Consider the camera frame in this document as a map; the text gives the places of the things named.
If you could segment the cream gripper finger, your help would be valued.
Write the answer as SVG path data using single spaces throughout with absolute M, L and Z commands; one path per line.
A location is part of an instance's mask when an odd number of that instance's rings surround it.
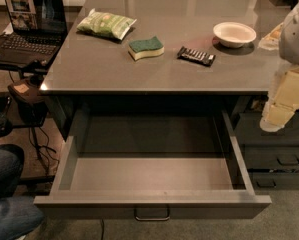
M 266 127 L 283 128 L 294 114 L 294 111 L 284 107 L 266 104 L 262 113 L 262 124 Z

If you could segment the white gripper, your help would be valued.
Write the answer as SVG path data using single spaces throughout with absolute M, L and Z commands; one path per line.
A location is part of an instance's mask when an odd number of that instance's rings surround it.
M 299 64 L 299 2 L 283 22 L 279 55 L 292 64 Z M 274 104 L 292 111 L 299 109 L 299 66 L 291 68 L 283 75 Z

